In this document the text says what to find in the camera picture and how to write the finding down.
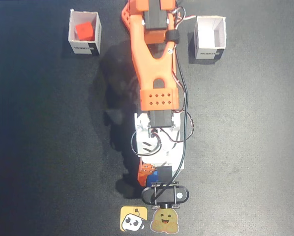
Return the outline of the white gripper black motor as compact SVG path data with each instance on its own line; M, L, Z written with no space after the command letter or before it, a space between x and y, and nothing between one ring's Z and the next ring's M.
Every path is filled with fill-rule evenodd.
M140 157L137 180L142 187L147 181L170 181L171 178L184 169L184 162L180 170L178 167L181 157L176 156L142 156Z

